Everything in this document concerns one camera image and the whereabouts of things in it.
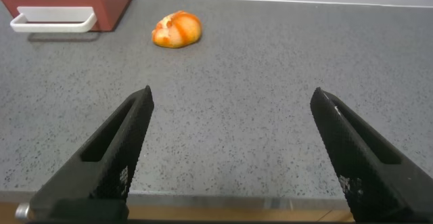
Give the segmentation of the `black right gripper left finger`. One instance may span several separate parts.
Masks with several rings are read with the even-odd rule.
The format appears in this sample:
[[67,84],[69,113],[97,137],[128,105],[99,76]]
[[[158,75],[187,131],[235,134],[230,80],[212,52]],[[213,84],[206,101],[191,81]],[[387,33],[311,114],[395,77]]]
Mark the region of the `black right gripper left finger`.
[[32,221],[125,221],[153,110],[150,87],[130,94],[31,198]]

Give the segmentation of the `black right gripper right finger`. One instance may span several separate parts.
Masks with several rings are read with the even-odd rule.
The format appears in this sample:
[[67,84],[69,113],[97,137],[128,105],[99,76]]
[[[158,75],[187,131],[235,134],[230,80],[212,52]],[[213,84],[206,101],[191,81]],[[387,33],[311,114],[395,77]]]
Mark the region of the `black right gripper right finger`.
[[425,171],[335,95],[316,88],[310,107],[355,221],[432,221]]

